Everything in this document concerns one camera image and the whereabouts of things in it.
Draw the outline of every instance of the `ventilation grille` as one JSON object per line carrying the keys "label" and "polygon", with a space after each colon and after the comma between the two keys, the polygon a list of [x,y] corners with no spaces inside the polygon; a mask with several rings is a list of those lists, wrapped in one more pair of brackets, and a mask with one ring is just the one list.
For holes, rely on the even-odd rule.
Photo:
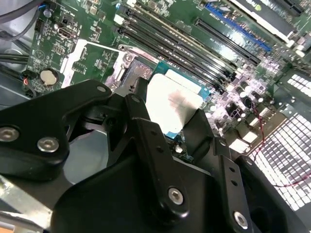
{"label": "ventilation grille", "polygon": [[311,123],[295,113],[266,139],[256,156],[257,166],[272,185],[282,186],[276,189],[294,211],[311,202],[310,137]]}
{"label": "ventilation grille", "polygon": [[287,83],[294,86],[305,95],[311,97],[311,82],[308,80],[294,74],[292,78],[288,79]]}

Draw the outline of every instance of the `silver screw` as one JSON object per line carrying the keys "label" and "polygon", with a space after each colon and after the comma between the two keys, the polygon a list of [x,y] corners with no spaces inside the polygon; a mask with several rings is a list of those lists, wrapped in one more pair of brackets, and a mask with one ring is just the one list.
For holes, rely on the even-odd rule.
{"label": "silver screw", "polygon": [[169,198],[174,202],[176,205],[181,205],[184,201],[184,197],[181,192],[176,188],[169,189]]}
{"label": "silver screw", "polygon": [[248,223],[246,218],[240,213],[240,212],[234,212],[233,213],[234,220],[237,222],[237,224],[242,227],[244,230],[248,228]]}
{"label": "silver screw", "polygon": [[12,142],[19,137],[19,132],[12,127],[0,128],[0,142]]}
{"label": "silver screw", "polygon": [[55,138],[43,137],[38,141],[37,146],[42,152],[53,153],[59,148],[59,143]]}
{"label": "silver screw", "polygon": [[139,102],[140,102],[140,100],[139,100],[139,99],[137,99],[135,96],[132,96],[132,99],[133,99],[135,102],[137,102],[137,103],[139,103]]}
{"label": "silver screw", "polygon": [[251,165],[253,165],[253,163],[252,163],[252,161],[250,160],[250,159],[246,159],[246,162],[251,166]]}
{"label": "silver screw", "polygon": [[223,140],[219,140],[219,143],[222,144],[224,147],[226,146],[226,144]]}
{"label": "silver screw", "polygon": [[43,15],[46,17],[46,18],[51,18],[52,17],[52,12],[50,10],[44,10],[43,11]]}
{"label": "silver screw", "polygon": [[99,90],[101,92],[105,92],[106,91],[106,89],[104,87],[102,87],[102,86],[98,86],[97,90]]}
{"label": "silver screw", "polygon": [[128,55],[125,56],[125,60],[126,60],[127,62],[131,62],[131,61],[133,60],[133,56],[130,55],[130,54],[128,54]]}

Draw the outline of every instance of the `blue pcie slot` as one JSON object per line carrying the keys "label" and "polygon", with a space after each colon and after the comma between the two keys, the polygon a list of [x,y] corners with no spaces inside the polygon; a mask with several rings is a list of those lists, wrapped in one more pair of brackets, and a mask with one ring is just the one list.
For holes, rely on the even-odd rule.
{"label": "blue pcie slot", "polygon": [[271,48],[268,47],[265,43],[263,43],[262,41],[256,39],[254,37],[254,35],[252,35],[251,33],[247,32],[244,28],[242,28],[240,25],[238,25],[237,23],[233,22],[232,20],[224,17],[224,15],[217,10],[215,7],[211,6],[210,3],[208,3],[205,6],[206,9],[208,9],[210,12],[212,12],[215,16],[217,16],[219,19],[221,19],[222,21],[224,21],[225,23],[229,24],[230,26],[234,27],[236,30],[238,30],[239,32],[241,32],[242,34],[246,35],[247,38],[249,38],[251,41],[253,41],[255,44],[259,45],[261,48],[263,48],[266,51],[271,51]]}

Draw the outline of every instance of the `red wire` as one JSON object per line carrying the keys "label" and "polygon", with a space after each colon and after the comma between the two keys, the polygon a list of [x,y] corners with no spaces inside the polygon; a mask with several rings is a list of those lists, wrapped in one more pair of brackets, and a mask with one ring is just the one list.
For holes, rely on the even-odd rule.
{"label": "red wire", "polygon": [[295,181],[294,183],[290,183],[290,184],[285,184],[285,185],[274,185],[274,187],[279,187],[279,188],[287,188],[287,187],[293,187],[303,181],[305,181],[307,178],[309,178],[311,176],[311,173],[308,175],[305,175],[303,178],[301,178],[299,181]]}
{"label": "red wire", "polygon": [[261,135],[262,135],[262,141],[261,141],[261,145],[258,149],[258,151],[256,152],[255,156],[254,156],[254,162],[256,161],[256,157],[258,155],[258,153],[262,150],[262,148],[264,147],[264,133],[263,133],[263,125],[262,125],[262,119],[261,119],[261,116],[258,114],[258,111],[256,109],[256,107],[254,106],[253,107],[254,109],[254,113],[258,116],[258,119],[259,119],[259,125],[260,125],[260,131],[261,131]]}
{"label": "red wire", "polygon": [[[261,131],[261,135],[262,135],[262,142],[261,142],[261,146],[258,149],[258,151],[256,152],[255,156],[254,156],[254,162],[256,161],[256,157],[258,155],[258,153],[261,151],[261,149],[264,147],[264,133],[263,133],[263,126],[262,126],[262,121],[261,121],[261,117],[259,116],[257,109],[254,107],[254,112],[255,114],[258,116],[259,119],[259,124],[260,124],[260,131]],[[303,181],[305,181],[307,178],[309,178],[311,176],[311,173],[308,175],[305,175],[303,178],[301,178],[299,181],[295,181],[294,183],[289,183],[289,184],[285,184],[285,185],[277,185],[275,184],[274,187],[278,187],[278,188],[286,188],[286,187],[293,187]]]}

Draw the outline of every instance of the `motherboard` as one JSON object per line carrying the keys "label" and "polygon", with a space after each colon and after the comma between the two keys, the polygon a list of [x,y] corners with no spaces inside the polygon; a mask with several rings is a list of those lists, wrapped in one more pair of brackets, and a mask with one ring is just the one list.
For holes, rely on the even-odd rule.
{"label": "motherboard", "polygon": [[134,91],[138,77],[150,80],[165,67],[199,87],[214,132],[246,152],[260,142],[263,122],[284,121],[271,107],[269,88],[291,69],[311,73],[310,5],[308,0],[46,1],[35,25],[28,82],[39,94],[87,79]]}

